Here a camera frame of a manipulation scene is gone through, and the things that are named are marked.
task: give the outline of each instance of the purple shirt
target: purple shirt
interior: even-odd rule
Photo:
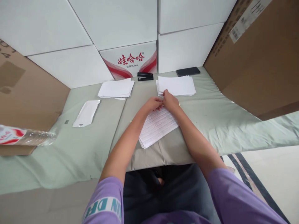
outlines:
[[[213,170],[209,174],[208,185],[216,211],[223,224],[286,223],[226,169]],[[123,186],[119,179],[108,177],[98,183],[86,208],[82,223],[124,223]],[[143,222],[143,224],[162,223],[210,224],[204,217],[189,211],[160,213]]]

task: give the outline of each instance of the brown cardboard box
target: brown cardboard box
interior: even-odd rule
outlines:
[[[48,131],[70,89],[0,40],[0,124]],[[33,146],[0,145],[0,155],[29,155]]]
[[[299,1],[259,5],[267,1],[238,0],[204,64],[223,95],[261,120],[299,110]],[[247,8],[259,15],[234,43]]]

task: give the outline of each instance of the black stapler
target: black stapler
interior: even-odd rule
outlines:
[[[154,75],[148,72],[137,72],[137,77],[138,77],[138,81],[154,80]]]

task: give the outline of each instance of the black phone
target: black phone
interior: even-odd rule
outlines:
[[[178,74],[179,77],[181,77],[186,75],[200,74],[200,70],[197,67],[192,67],[192,68],[178,69],[176,70],[176,73]]]

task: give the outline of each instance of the dark pants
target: dark pants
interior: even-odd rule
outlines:
[[[124,185],[125,224],[140,224],[157,213],[193,211],[211,223],[220,223],[210,189],[197,166],[163,166],[163,186],[152,169],[126,173]]]

